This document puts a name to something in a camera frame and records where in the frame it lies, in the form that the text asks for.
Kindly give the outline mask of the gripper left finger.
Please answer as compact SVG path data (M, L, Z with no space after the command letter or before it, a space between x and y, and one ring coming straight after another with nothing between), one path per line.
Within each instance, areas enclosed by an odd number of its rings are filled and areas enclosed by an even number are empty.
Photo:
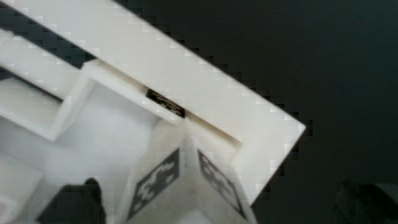
M66 185L35 218L39 224L106 224L98 180L82 185Z

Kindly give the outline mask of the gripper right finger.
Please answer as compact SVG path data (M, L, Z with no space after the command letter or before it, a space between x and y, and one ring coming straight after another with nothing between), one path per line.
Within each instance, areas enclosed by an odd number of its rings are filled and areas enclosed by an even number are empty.
M332 206L330 224L398 224L398 185L345 181Z

